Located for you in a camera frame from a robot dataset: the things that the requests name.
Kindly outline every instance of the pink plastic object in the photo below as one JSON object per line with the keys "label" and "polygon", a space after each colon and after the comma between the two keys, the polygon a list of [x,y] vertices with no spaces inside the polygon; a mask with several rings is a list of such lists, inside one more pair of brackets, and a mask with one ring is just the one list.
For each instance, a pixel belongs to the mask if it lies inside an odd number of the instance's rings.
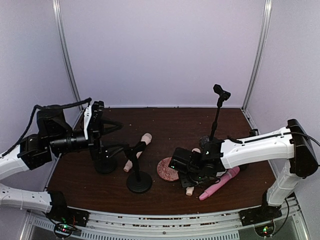
{"label": "pink plastic object", "polygon": [[[145,142],[146,145],[148,145],[149,143],[151,143],[151,139],[152,136],[150,133],[145,133],[142,138],[141,138],[141,142]],[[140,157],[140,155],[142,154],[142,151],[138,152],[136,154],[136,158],[138,159]],[[123,168],[123,170],[125,172],[129,172],[130,169],[132,168],[132,162],[130,160],[128,160]]]}
{"label": "pink plastic object", "polygon": [[240,168],[238,166],[228,169],[228,171],[226,171],[226,173],[220,178],[219,183],[211,185],[204,191],[204,193],[200,195],[200,201],[210,197],[212,194],[218,191],[223,185],[225,185],[230,179],[234,178],[239,172]]}

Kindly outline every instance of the wooden table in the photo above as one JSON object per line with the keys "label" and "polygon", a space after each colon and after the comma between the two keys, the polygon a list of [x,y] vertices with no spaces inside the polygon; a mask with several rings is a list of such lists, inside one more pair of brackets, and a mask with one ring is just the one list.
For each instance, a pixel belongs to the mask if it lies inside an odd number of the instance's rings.
{"label": "wooden table", "polygon": [[[124,123],[123,129],[103,137],[135,145],[145,133],[152,142],[139,158],[140,169],[153,179],[152,188],[134,194],[126,187],[128,173],[123,171],[127,159],[117,156],[118,168],[107,175],[95,171],[88,151],[68,153],[57,164],[48,190],[59,190],[69,206],[123,214],[196,214],[253,207],[261,204],[262,194],[275,181],[267,161],[252,163],[214,195],[198,199],[205,188],[196,187],[186,196],[180,183],[166,182],[157,174],[158,162],[170,157],[176,147],[193,149],[199,139],[210,134],[214,108],[113,108],[104,115]],[[240,109],[223,108],[216,137],[247,137],[250,126]]]}

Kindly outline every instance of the metal base platform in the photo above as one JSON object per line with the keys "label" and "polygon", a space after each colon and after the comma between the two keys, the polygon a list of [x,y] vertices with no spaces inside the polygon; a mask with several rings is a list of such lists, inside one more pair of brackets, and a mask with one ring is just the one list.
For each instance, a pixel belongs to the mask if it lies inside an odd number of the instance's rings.
{"label": "metal base platform", "polygon": [[[309,240],[306,223],[295,197],[289,198],[289,218],[273,240]],[[264,239],[255,232],[256,225],[242,226],[239,210],[186,215],[129,215],[89,211],[86,227],[78,227],[70,240],[247,240]],[[284,221],[275,219],[275,229]],[[40,212],[28,212],[21,240],[56,240],[54,225]]]}

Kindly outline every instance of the white wall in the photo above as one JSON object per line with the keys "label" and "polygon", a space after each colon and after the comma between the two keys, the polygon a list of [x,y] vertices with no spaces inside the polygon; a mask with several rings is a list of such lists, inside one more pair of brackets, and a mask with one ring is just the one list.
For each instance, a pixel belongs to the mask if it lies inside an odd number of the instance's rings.
{"label": "white wall", "polygon": [[[33,106],[73,103],[51,0],[0,0],[0,152],[25,130]],[[78,108],[66,111],[73,124]],[[37,133],[36,124],[28,134]],[[3,184],[42,191],[52,163]],[[18,239],[25,211],[0,207],[0,239]]]}
{"label": "white wall", "polygon": [[61,12],[80,94],[112,107],[241,107],[264,0],[68,0]]}
{"label": "white wall", "polygon": [[[262,133],[296,118],[320,140],[320,1],[274,0],[268,38],[248,111]],[[320,149],[314,145],[320,159]],[[279,171],[282,162],[277,162]],[[311,239],[319,239],[320,171],[295,191]]]}

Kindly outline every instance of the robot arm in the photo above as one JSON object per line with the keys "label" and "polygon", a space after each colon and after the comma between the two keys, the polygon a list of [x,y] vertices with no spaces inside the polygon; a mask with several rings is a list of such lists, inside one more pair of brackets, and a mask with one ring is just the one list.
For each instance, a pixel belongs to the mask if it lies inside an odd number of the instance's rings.
{"label": "robot arm", "polygon": [[[66,123],[63,106],[40,107],[37,112],[38,134],[32,134],[0,158],[0,181],[13,174],[36,169],[52,161],[52,153],[60,154],[90,150],[95,162],[109,160],[113,155],[129,148],[127,143],[106,143],[100,138],[119,130],[122,124],[103,118],[104,103],[96,101],[84,112],[84,129],[73,130]],[[79,219],[77,223],[86,224],[89,213],[68,208],[64,195],[60,191],[35,192],[11,188],[0,183],[0,206],[37,210],[47,213],[51,219],[62,222],[70,216]]]}
{"label": "robot arm", "polygon": [[215,85],[213,90],[219,94],[217,111],[210,136],[200,139],[202,153],[177,147],[169,167],[178,171],[182,187],[187,188],[217,181],[221,173],[237,166],[265,160],[284,160],[284,168],[275,183],[263,194],[261,206],[239,213],[243,226],[280,217],[282,203],[298,182],[314,174],[319,167],[310,139],[296,119],[289,120],[287,127],[264,135],[226,140],[215,138],[222,102],[228,100],[231,94],[220,85]]}

